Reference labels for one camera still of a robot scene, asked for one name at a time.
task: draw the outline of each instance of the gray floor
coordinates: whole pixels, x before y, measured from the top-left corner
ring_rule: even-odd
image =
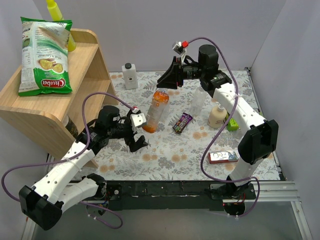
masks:
[[[85,206],[66,211],[52,229],[36,227],[33,240],[300,240],[290,202],[258,202],[247,216],[235,220],[203,209],[120,211],[124,225],[110,229],[89,218]],[[111,224],[118,220],[106,213]]]

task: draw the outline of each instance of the snack bag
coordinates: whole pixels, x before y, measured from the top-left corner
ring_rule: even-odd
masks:
[[[19,96],[71,93],[68,39],[71,20],[45,21],[21,17],[22,69]]]

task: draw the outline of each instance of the wooden shelf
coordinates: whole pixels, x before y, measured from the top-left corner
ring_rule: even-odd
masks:
[[[85,29],[72,29],[76,49],[68,53],[68,72],[72,88],[69,94],[40,94],[18,96],[21,66],[0,92],[0,117],[42,146],[55,158],[62,158],[74,138],[62,125],[68,115],[79,132],[83,130],[82,102],[94,92],[115,94],[110,75],[95,33]],[[88,99],[85,116],[88,121],[98,116],[102,103],[118,104],[104,95]],[[95,161],[87,164],[97,167]]]

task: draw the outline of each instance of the tabletop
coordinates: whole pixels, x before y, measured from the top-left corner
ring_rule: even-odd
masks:
[[[147,114],[156,91],[157,79],[164,71],[138,72],[138,88],[126,90],[121,72],[110,74],[117,96],[130,104],[137,106]],[[258,105],[245,70],[233,70],[239,85],[239,94],[257,110]],[[123,139],[112,139],[103,148],[95,161],[98,169],[84,167],[77,173],[75,179],[81,179],[92,172],[104,177],[106,180],[116,181],[150,181],[150,180],[210,180],[200,169],[201,156],[218,129],[209,127],[208,116],[217,101],[207,96],[201,114],[196,116],[181,134],[174,132],[172,126],[181,117],[182,113],[190,110],[193,93],[200,86],[198,79],[185,80],[182,88],[167,91],[170,100],[169,116],[163,119],[155,133],[148,133],[139,129],[136,139],[144,135],[148,146],[131,153]],[[117,106],[122,116],[126,115],[128,108],[121,103]],[[237,151],[239,138],[234,132],[223,130],[218,139],[210,148],[214,151]],[[225,180],[232,172],[236,163],[209,164],[205,158],[205,171],[218,179]],[[266,158],[253,173],[260,180],[279,180],[279,174],[274,155]]]

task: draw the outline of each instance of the red logo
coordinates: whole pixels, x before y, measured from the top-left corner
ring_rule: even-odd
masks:
[[[63,88],[66,85],[66,81],[63,78],[60,80],[43,79],[41,80],[41,85],[48,88]]]

